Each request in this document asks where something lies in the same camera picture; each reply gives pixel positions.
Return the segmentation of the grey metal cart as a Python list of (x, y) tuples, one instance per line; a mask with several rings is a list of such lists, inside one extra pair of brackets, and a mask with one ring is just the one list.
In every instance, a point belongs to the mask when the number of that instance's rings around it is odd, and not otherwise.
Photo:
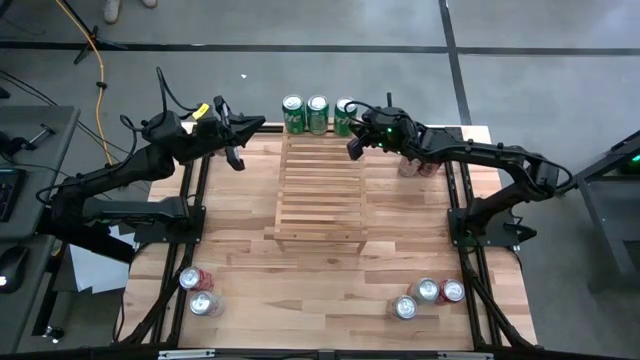
[(559, 194), (581, 193), (610, 263), (589, 283), (593, 293), (640, 291), (640, 130), (577, 172)]

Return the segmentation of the green Sprite can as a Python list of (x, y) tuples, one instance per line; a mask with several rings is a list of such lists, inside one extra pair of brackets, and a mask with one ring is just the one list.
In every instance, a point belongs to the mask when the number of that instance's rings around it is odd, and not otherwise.
[(311, 96), (306, 104), (306, 116), (309, 132), (314, 135), (325, 134), (328, 130), (329, 102), (323, 95)]
[(338, 136), (349, 137), (352, 132), (350, 123), (357, 117), (357, 106), (352, 104), (353, 99), (342, 97), (336, 101), (334, 107), (334, 133)]
[(282, 100), (282, 112), (288, 133), (302, 134), (306, 131), (305, 102), (300, 95), (285, 96)]

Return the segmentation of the silver edge bracket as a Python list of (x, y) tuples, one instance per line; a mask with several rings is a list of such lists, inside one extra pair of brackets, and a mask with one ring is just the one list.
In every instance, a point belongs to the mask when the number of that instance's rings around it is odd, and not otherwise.
[(214, 349), (176, 349), (160, 351), (157, 360), (207, 360), (215, 356)]
[(494, 355), (481, 352), (438, 352), (438, 360), (495, 360)]

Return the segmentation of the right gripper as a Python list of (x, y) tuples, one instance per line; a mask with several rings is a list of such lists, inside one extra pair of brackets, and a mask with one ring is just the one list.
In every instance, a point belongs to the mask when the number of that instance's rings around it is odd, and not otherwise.
[(358, 160), (365, 147), (410, 157), (418, 149), (417, 125), (406, 111), (393, 106), (391, 92), (386, 94), (386, 101), (386, 107), (352, 101), (361, 109), (361, 118), (352, 119), (349, 125), (355, 136), (346, 145), (351, 160)]

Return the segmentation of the white paper sheets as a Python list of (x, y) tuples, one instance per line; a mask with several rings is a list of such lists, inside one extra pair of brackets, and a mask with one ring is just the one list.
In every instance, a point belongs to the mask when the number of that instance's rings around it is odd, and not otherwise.
[(130, 265), (90, 252), (75, 245), (69, 247), (78, 291), (92, 294), (126, 287)]

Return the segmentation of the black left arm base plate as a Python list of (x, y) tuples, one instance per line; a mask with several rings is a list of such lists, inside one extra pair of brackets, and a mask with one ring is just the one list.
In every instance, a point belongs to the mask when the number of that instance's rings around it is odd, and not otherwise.
[(134, 241), (144, 243), (197, 244), (202, 240), (206, 219), (204, 206), (189, 206), (189, 217), (171, 223), (154, 222), (136, 228)]

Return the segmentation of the wooden slatted shelf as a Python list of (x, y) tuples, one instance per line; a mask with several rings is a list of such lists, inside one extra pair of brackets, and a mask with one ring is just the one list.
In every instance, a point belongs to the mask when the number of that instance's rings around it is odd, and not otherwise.
[(328, 131), (281, 137), (273, 228), (283, 253), (361, 254), (367, 243), (364, 160)]

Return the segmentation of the black tripod stand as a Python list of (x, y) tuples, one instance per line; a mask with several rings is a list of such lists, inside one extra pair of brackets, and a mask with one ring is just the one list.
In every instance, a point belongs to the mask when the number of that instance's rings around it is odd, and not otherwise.
[(73, 61), (74, 65), (79, 65), (89, 56), (91, 52), (94, 52), (95, 50), (128, 49), (128, 47), (124, 44), (120, 44), (103, 38), (100, 34), (100, 29), (98, 26), (89, 28), (67, 0), (56, 0), (56, 3), (63, 10), (66, 16), (72, 21), (72, 23), (79, 29), (81, 34), (85, 37), (85, 44), (81, 47), (80, 52), (75, 57)]

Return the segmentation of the black keyboard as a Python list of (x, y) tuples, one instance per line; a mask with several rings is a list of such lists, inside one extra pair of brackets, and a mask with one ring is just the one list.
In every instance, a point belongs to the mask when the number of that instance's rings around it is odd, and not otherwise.
[(0, 222), (9, 221), (25, 178), (23, 169), (0, 168)]

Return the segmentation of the black computer mouse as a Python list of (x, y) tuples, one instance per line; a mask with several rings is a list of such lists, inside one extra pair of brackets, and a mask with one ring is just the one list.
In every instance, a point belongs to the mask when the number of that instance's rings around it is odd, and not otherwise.
[(13, 293), (21, 287), (29, 254), (30, 250), (21, 245), (0, 254), (0, 293)]

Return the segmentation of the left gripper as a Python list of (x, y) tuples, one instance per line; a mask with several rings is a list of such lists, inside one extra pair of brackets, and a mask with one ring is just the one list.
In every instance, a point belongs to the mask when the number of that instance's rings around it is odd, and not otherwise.
[(210, 109), (195, 121), (192, 133), (199, 139), (216, 142), (213, 152), (226, 157), (227, 163), (236, 171), (245, 169), (239, 155), (239, 146), (245, 146), (265, 123), (264, 116), (244, 116), (234, 114), (221, 95), (208, 104)]

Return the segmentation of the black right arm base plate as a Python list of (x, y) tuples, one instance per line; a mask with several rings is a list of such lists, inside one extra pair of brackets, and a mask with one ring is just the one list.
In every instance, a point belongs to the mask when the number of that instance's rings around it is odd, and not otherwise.
[(465, 210), (460, 208), (447, 213), (451, 243), (455, 247), (513, 247), (537, 235), (535, 229), (522, 225), (522, 217), (515, 216), (511, 209), (492, 217), (485, 232), (479, 235), (464, 226), (464, 215)]

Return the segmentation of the black and silver tool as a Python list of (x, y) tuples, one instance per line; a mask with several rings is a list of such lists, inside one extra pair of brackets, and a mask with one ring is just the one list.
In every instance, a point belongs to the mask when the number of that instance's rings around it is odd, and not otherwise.
[(38, 148), (40, 142), (56, 134), (53, 128), (44, 123), (41, 124), (41, 128), (42, 130), (31, 139), (10, 137), (0, 131), (0, 155), (12, 157), (21, 150), (33, 151)]

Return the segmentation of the black diagonal beam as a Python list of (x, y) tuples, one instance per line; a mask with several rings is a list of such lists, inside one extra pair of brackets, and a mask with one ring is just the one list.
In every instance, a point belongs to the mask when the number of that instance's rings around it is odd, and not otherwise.
[(104, 226), (65, 225), (42, 217), (37, 232), (122, 263), (130, 264), (134, 259), (133, 246), (111, 236)]

